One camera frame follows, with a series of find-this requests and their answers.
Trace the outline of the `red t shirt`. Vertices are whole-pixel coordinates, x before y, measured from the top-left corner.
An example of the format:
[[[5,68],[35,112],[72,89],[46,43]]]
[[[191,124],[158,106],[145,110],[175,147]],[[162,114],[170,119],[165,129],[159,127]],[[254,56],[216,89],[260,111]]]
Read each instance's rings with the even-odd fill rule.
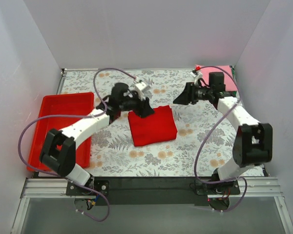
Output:
[[[128,113],[128,122],[135,147],[175,140],[177,128],[170,106],[154,109],[154,114],[141,118],[133,111]]]

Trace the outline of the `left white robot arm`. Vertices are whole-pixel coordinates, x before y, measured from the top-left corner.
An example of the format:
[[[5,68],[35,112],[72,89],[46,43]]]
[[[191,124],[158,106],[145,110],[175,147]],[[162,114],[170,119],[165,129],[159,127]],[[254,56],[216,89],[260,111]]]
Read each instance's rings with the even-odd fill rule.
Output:
[[[125,83],[116,83],[110,95],[104,97],[85,118],[62,128],[51,129],[45,138],[40,162],[59,176],[77,183],[83,195],[94,190],[93,176],[76,162],[76,150],[96,131],[113,123],[123,111],[133,111],[141,118],[154,114],[144,91],[148,85],[143,81],[131,90]]]

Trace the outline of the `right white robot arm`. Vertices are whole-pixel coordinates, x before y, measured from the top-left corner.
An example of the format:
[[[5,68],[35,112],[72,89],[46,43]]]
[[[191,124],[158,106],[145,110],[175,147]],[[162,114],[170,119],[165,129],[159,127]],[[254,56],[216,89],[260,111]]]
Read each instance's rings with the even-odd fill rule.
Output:
[[[235,187],[236,180],[247,170],[271,161],[273,129],[268,123],[260,123],[240,105],[236,91],[226,90],[226,71],[211,72],[208,82],[203,80],[199,70],[193,70],[191,74],[194,81],[186,83],[174,103],[189,105],[207,100],[236,131],[231,159],[217,168],[210,180],[198,178],[195,181],[195,189],[199,194],[210,191],[222,194]]]

